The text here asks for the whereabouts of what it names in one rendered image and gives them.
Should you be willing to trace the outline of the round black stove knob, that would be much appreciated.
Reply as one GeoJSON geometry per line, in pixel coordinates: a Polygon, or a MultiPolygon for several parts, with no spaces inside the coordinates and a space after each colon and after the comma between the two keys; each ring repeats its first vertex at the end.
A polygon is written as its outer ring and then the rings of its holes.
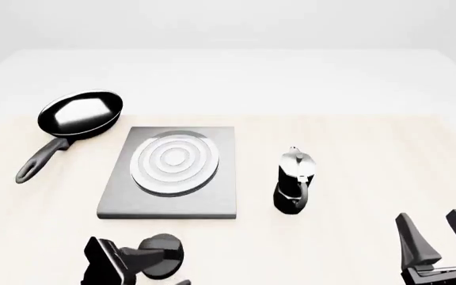
{"type": "Polygon", "coordinates": [[[184,248],[181,240],[172,234],[156,234],[141,241],[138,249],[161,249],[163,260],[156,265],[142,270],[143,275],[150,279],[166,279],[174,275],[184,260],[184,248]]]}

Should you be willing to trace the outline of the black frying pan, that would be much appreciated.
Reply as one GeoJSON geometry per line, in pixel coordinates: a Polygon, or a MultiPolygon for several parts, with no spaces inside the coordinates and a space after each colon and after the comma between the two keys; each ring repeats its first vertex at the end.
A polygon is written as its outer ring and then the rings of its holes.
{"type": "Polygon", "coordinates": [[[59,97],[39,113],[37,123],[54,138],[21,167],[17,184],[31,180],[56,151],[66,151],[74,142],[91,139],[109,130],[120,118],[123,99],[105,89],[90,89],[59,97]]]}

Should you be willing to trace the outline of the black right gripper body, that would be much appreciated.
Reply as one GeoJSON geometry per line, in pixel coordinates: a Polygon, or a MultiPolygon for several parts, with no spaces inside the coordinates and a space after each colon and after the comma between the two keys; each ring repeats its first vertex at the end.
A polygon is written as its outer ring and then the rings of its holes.
{"type": "Polygon", "coordinates": [[[405,285],[456,285],[456,267],[416,265],[402,270],[401,277],[405,285]]]}

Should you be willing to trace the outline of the black and silver moka pot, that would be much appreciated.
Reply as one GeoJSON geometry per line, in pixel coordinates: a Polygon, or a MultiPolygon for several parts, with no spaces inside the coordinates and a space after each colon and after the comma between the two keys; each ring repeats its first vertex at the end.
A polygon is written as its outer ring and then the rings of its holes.
{"type": "Polygon", "coordinates": [[[273,203],[286,215],[297,215],[309,199],[309,187],[316,175],[316,162],[298,147],[291,146],[282,154],[278,165],[278,180],[273,203]]]}

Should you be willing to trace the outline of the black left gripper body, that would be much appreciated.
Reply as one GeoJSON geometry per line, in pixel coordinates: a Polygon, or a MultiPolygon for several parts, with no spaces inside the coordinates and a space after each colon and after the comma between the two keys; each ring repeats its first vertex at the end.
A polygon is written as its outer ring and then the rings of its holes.
{"type": "Polygon", "coordinates": [[[117,249],[111,248],[109,240],[91,237],[84,255],[88,260],[80,285],[136,285],[136,277],[130,276],[117,256],[117,249]]]}

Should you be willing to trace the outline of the flat grey stove plate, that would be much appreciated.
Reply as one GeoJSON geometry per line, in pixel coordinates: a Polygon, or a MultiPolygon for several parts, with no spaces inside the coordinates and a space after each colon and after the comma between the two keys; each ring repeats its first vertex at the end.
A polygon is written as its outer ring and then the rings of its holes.
{"type": "Polygon", "coordinates": [[[233,127],[131,127],[100,219],[235,219],[233,127]]]}

